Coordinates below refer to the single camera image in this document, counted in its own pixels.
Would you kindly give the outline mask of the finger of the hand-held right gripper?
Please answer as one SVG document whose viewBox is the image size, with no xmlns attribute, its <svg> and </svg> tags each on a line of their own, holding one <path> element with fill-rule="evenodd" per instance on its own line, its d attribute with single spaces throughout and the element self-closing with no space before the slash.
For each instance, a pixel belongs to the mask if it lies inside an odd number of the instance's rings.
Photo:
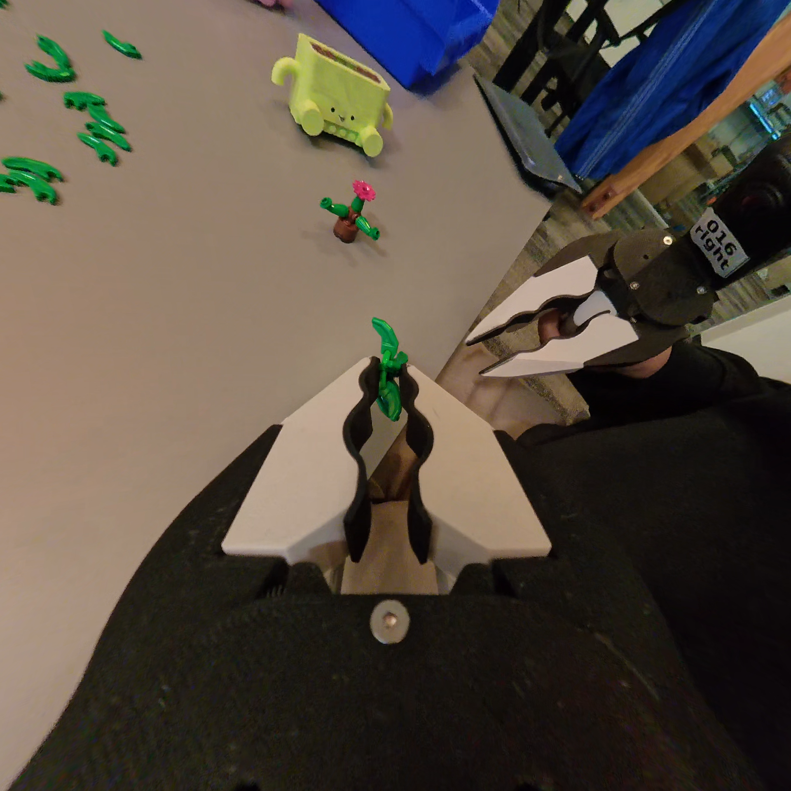
<svg viewBox="0 0 791 791">
<path fill-rule="evenodd" d="M 617 241 L 618 232 L 605 232 L 568 244 L 482 318 L 465 344 L 474 345 L 512 325 L 529 323 L 555 303 L 584 301 L 597 287 L 599 270 Z"/>
<path fill-rule="evenodd" d="M 581 370 L 585 363 L 638 341 L 634 325 L 610 310 L 586 317 L 575 334 L 520 351 L 480 371 L 485 378 L 522 378 Z"/>
</svg>

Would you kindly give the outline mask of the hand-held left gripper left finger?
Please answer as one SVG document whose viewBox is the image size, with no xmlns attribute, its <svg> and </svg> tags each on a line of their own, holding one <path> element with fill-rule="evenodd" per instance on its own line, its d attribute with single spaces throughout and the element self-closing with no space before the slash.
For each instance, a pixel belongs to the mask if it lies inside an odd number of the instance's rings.
<svg viewBox="0 0 791 791">
<path fill-rule="evenodd" d="M 279 557 L 289 564 L 342 564 L 343 518 L 358 488 L 358 464 L 343 426 L 363 392 L 363 358 L 290 414 L 234 517 L 227 555 Z"/>
</svg>

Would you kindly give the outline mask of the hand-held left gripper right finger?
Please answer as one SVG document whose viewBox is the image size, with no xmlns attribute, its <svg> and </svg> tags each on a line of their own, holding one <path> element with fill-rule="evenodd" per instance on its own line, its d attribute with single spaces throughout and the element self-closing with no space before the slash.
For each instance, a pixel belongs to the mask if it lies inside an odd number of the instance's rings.
<svg viewBox="0 0 791 791">
<path fill-rule="evenodd" d="M 547 557 L 550 539 L 494 430 L 415 365 L 402 367 L 399 385 L 417 458 L 407 527 L 420 563 Z"/>
</svg>

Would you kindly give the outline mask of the green toy plant stem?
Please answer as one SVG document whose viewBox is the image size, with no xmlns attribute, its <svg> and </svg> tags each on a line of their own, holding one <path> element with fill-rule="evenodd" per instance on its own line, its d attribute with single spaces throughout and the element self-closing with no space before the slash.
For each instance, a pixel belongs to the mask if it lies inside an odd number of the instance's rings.
<svg viewBox="0 0 791 791">
<path fill-rule="evenodd" d="M 402 413 L 398 378 L 409 357 L 400 350 L 400 342 L 389 323 L 374 317 L 372 326 L 381 339 L 377 405 L 388 420 L 397 422 Z"/>
</svg>

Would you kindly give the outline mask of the person's right forearm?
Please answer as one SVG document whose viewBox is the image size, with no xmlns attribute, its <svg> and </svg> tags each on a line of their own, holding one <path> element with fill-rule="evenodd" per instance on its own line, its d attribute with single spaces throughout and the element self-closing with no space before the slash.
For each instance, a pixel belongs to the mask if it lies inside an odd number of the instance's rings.
<svg viewBox="0 0 791 791">
<path fill-rule="evenodd" d="M 585 368 L 569 375 L 598 427 L 671 419 L 730 400 L 787 391 L 761 377 L 744 358 L 680 341 L 654 358 L 621 368 Z"/>
</svg>

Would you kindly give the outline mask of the person's right hand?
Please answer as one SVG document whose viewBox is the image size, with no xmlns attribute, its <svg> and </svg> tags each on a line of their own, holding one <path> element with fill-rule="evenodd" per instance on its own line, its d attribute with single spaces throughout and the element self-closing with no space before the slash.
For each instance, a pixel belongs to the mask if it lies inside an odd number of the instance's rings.
<svg viewBox="0 0 791 791">
<path fill-rule="evenodd" d="M 546 346 L 552 340 L 567 339 L 576 333 L 572 314 L 560 309 L 542 311 L 538 316 L 536 327 L 541 347 Z"/>
</svg>

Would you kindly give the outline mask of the dark flat panel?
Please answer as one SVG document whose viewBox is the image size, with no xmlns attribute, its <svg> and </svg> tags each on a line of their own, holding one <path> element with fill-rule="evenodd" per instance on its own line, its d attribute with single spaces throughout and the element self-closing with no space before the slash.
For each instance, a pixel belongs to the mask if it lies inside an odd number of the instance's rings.
<svg viewBox="0 0 791 791">
<path fill-rule="evenodd" d="M 582 195 L 532 106 L 479 74 L 474 79 L 525 183 L 550 200 L 564 189 Z"/>
</svg>

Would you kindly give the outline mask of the wooden beam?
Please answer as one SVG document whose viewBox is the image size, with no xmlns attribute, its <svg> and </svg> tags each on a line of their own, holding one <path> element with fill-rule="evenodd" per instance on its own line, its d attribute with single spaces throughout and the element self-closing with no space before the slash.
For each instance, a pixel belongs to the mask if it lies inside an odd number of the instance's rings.
<svg viewBox="0 0 791 791">
<path fill-rule="evenodd" d="M 580 208 L 592 220 L 601 219 L 634 193 L 703 134 L 744 104 L 767 82 L 790 66 L 790 15 L 766 34 L 725 90 L 687 126 L 646 147 L 618 173 L 607 176 L 582 200 Z"/>
</svg>

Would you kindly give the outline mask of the blue fabric cover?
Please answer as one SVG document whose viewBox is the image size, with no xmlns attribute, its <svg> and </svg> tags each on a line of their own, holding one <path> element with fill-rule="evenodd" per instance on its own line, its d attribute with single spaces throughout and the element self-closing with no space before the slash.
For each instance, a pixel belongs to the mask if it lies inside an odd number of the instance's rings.
<svg viewBox="0 0 791 791">
<path fill-rule="evenodd" d="M 682 2 L 596 84 L 555 148 L 580 179 L 620 171 L 687 126 L 746 63 L 789 2 Z"/>
</svg>

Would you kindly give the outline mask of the black zip jacket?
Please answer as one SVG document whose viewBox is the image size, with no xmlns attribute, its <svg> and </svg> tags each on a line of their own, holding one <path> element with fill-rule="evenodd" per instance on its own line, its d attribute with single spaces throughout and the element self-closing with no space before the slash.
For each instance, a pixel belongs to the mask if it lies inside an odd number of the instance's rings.
<svg viewBox="0 0 791 791">
<path fill-rule="evenodd" d="M 717 718 L 767 789 L 789 789 L 790 390 L 671 419 L 538 426 L 520 473 L 608 529 Z"/>
</svg>

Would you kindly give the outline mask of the toy potted pink flower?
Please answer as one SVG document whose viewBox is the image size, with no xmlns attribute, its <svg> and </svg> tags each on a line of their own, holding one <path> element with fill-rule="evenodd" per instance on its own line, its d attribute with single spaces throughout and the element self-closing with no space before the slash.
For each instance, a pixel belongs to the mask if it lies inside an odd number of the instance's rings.
<svg viewBox="0 0 791 791">
<path fill-rule="evenodd" d="M 378 241 L 381 231 L 371 225 L 364 214 L 365 205 L 377 196 L 374 188 L 363 180 L 352 183 L 353 199 L 350 204 L 335 203 L 330 197 L 322 197 L 320 207 L 335 216 L 333 233 L 343 243 L 353 243 L 359 233 Z"/>
</svg>

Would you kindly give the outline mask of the blue plastic bin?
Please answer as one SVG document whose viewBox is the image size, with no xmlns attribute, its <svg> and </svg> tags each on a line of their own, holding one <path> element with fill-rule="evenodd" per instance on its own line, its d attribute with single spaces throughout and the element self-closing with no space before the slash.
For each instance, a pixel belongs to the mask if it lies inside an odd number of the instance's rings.
<svg viewBox="0 0 791 791">
<path fill-rule="evenodd" d="M 318 1 L 405 89 L 442 78 L 481 43 L 499 1 Z"/>
</svg>

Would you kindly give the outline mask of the yellow-green toy toaster figure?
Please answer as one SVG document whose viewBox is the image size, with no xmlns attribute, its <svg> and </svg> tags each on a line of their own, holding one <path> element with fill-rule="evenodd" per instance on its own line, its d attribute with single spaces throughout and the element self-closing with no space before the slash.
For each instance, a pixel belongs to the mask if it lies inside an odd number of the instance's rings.
<svg viewBox="0 0 791 791">
<path fill-rule="evenodd" d="M 325 133 L 356 145 L 370 158 L 384 147 L 380 127 L 390 130 L 391 87 L 376 71 L 306 34 L 293 57 L 272 66 L 271 81 L 290 83 L 289 108 L 310 137 Z"/>
</svg>

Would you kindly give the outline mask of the scattered green toy leaves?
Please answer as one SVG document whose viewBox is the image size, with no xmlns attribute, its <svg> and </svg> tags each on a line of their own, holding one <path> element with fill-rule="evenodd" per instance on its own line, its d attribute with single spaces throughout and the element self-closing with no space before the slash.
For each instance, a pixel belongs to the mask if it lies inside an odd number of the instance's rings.
<svg viewBox="0 0 791 791">
<path fill-rule="evenodd" d="M 72 85 L 76 82 L 74 63 L 58 42 L 45 35 L 37 35 L 36 45 L 51 62 L 33 60 L 25 63 L 25 70 L 30 76 L 51 84 Z M 114 167 L 119 163 L 118 151 L 132 152 L 126 128 L 112 117 L 103 96 L 70 89 L 63 94 L 63 105 L 65 109 L 82 112 L 89 117 L 84 123 L 84 130 L 77 133 L 77 139 L 94 152 L 99 162 Z M 47 161 L 24 156 L 2 158 L 1 192 L 4 194 L 27 189 L 37 202 L 56 206 L 60 203 L 57 185 L 65 181 L 64 173 Z"/>
</svg>

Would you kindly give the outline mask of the black metal frame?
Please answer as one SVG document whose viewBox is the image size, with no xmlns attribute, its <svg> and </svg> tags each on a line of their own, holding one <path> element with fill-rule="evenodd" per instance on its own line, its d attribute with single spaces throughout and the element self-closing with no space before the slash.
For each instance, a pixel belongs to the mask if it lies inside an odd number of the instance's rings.
<svg viewBox="0 0 791 791">
<path fill-rule="evenodd" d="M 546 130 L 550 137 L 564 121 L 576 114 L 585 98 L 607 74 L 608 64 L 600 56 L 608 44 L 619 44 L 620 37 L 606 12 L 606 1 L 584 2 L 584 9 L 569 29 L 556 29 L 570 2 L 544 1 L 495 74 L 493 83 L 511 92 L 538 54 L 545 55 L 520 99 L 534 104 L 543 94 L 540 106 L 557 115 Z"/>
</svg>

